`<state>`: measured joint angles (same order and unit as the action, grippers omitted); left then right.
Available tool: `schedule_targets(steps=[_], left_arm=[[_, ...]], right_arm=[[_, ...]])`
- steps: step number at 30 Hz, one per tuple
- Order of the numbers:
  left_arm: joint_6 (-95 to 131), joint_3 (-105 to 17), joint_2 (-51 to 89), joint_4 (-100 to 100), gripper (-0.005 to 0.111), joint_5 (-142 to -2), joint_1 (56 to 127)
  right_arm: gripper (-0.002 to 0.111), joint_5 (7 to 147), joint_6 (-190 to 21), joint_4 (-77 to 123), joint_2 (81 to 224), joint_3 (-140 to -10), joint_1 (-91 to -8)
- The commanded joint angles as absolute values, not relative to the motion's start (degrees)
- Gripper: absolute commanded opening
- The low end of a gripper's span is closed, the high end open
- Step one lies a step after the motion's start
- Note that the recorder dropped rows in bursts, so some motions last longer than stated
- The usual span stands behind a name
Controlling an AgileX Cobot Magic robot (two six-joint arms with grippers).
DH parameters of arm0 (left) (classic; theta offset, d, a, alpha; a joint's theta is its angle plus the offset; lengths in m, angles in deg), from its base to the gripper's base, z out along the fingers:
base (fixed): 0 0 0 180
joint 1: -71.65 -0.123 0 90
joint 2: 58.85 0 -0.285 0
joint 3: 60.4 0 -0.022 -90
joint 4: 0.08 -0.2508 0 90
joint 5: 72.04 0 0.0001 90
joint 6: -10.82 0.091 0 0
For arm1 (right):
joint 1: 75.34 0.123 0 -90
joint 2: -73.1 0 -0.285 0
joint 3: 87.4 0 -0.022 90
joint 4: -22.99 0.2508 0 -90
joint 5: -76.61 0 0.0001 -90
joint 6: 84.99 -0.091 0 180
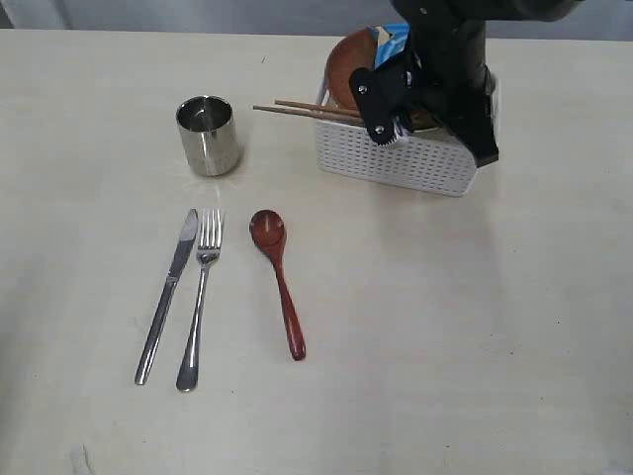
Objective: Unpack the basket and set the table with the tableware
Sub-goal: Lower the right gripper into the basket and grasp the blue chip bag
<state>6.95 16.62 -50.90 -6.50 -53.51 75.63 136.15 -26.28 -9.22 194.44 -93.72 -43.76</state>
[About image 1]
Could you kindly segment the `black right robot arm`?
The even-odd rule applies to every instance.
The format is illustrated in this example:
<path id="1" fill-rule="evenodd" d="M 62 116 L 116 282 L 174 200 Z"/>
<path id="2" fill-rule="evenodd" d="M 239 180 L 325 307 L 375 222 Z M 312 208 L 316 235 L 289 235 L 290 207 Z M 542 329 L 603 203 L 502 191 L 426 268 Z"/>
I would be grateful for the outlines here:
<path id="1" fill-rule="evenodd" d="M 578 1 L 394 1 L 409 26 L 397 64 L 403 85 L 386 87 L 390 111 L 425 110 L 474 157 L 498 161 L 496 81 L 486 65 L 488 21 L 555 22 Z"/>

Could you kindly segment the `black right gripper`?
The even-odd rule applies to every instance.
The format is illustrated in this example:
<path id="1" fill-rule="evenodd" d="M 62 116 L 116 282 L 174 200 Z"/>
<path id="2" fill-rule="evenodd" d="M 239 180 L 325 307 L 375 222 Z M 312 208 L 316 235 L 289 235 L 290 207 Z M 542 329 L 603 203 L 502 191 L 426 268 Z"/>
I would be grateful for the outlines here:
<path id="1" fill-rule="evenodd" d="M 406 58 L 412 74 L 407 101 L 428 111 L 478 166 L 498 161 L 486 31 L 412 29 Z"/>

